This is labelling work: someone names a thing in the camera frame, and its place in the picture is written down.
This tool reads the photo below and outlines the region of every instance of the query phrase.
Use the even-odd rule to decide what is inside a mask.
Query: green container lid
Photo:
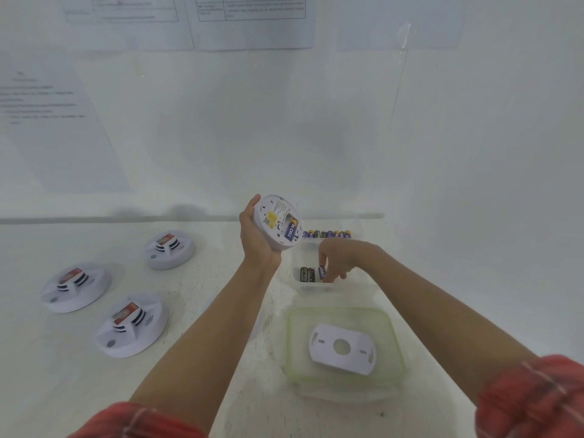
[[[377,360],[367,376],[316,363],[308,343],[320,323],[368,334]],[[364,307],[298,307],[288,314],[286,375],[304,386],[334,388],[391,387],[406,374],[406,367],[390,317],[382,310]]]

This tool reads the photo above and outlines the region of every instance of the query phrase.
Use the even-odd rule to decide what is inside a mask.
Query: forearm
[[[208,435],[274,272],[244,261],[130,401],[155,407]]]
[[[418,338],[476,404],[485,383],[536,356],[485,317],[367,244],[359,267],[381,287]]]

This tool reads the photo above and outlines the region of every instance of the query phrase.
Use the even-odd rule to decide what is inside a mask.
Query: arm
[[[381,287],[406,323],[476,404],[487,382],[536,355],[485,317],[412,272],[379,246],[332,238],[320,247],[320,265],[329,260],[324,281],[358,267]]]
[[[197,426],[208,436],[280,265],[252,222],[256,195],[239,216],[245,259],[203,315],[164,354],[131,402]]]

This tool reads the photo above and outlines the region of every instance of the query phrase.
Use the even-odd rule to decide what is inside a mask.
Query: person's right arm
[[[486,383],[536,355],[485,317],[371,243],[330,238],[319,249],[324,282],[367,272],[450,377],[474,404]]]

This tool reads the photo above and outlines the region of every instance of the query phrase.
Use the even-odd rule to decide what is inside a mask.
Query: circular hole
[[[351,352],[351,345],[341,338],[332,344],[332,348],[339,355],[348,355]]]

